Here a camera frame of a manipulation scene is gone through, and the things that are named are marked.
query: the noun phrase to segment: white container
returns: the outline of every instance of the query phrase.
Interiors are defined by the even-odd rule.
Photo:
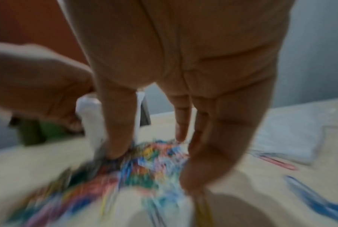
[[[137,136],[140,127],[141,103],[144,99],[144,92],[137,92],[137,110],[135,116],[135,127],[133,142],[137,142]],[[76,101],[76,113],[82,120],[85,136],[90,142],[90,146],[96,152],[99,151],[102,144],[108,139],[105,129],[104,116],[101,108],[101,102],[96,94],[91,93],[80,97]]]

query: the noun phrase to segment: table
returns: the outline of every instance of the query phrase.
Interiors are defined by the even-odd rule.
[[[289,191],[283,180],[285,175],[294,176],[325,198],[338,202],[338,99],[270,111],[285,113],[305,105],[335,110],[330,127],[325,128],[325,142],[315,164],[296,165],[299,171],[290,171],[245,155],[234,171],[209,187],[208,200],[216,226],[338,226],[337,222],[310,210]],[[139,141],[173,138],[173,113],[152,116],[152,123],[140,129]],[[192,125],[189,135],[193,133]],[[0,151],[0,219],[11,204],[28,192],[55,178],[66,167],[91,157],[89,144],[81,137]],[[148,218],[134,191],[119,195],[116,213],[110,220],[98,221],[99,206],[92,206],[85,215],[75,216],[67,226],[148,226]]]

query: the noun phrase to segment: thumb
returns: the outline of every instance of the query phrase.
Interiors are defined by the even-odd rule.
[[[98,82],[98,97],[102,103],[109,137],[107,157],[115,159],[129,149],[133,140],[137,109],[136,91],[109,80],[101,79]]]

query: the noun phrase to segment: hand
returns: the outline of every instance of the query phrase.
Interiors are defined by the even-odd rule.
[[[103,104],[109,157],[132,140],[135,91],[153,82],[175,108],[184,141],[198,110],[184,189],[239,161],[270,103],[278,51],[293,1],[63,0]]]
[[[80,131],[76,100],[94,90],[92,72],[38,45],[0,43],[0,107]]]

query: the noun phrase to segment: green object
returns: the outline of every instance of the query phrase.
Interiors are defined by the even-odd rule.
[[[51,122],[40,122],[40,128],[47,139],[60,139],[69,135],[63,127]]]
[[[46,140],[40,124],[36,120],[18,119],[15,126],[17,127],[18,137],[25,146],[42,144]]]

